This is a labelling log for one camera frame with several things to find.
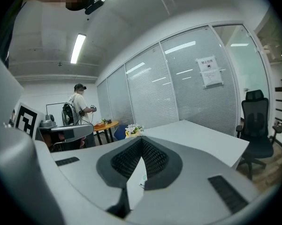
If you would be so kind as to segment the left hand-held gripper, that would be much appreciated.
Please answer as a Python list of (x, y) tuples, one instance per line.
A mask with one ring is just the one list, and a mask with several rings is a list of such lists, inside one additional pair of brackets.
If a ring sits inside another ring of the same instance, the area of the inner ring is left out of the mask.
[(62, 143), (70, 143), (86, 137), (94, 132), (92, 124), (72, 125), (58, 127), (51, 114), (42, 112), (20, 103), (15, 118), (15, 128), (27, 133), (33, 141), (44, 141), (43, 134), (60, 134), (64, 139)]

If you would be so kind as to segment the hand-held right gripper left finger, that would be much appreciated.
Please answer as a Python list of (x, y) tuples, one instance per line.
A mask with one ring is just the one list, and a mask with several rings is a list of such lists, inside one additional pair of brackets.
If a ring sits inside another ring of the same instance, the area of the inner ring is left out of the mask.
[(137, 210), (125, 219), (106, 210), (120, 197), (119, 188), (109, 187), (97, 173), (97, 160), (105, 153), (135, 138), (82, 150), (50, 153), (44, 142), (35, 141), (39, 165), (66, 225), (140, 225)]

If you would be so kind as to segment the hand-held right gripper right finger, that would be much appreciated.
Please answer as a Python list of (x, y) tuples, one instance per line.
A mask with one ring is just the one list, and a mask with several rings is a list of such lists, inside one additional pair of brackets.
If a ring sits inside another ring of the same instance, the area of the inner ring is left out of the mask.
[(167, 188), (145, 191), (135, 209), (125, 218), (137, 225), (207, 225), (233, 215), (223, 200), (226, 181), (250, 204), (258, 197), (254, 184), (234, 168), (202, 150), (150, 137), (177, 153), (182, 171)]

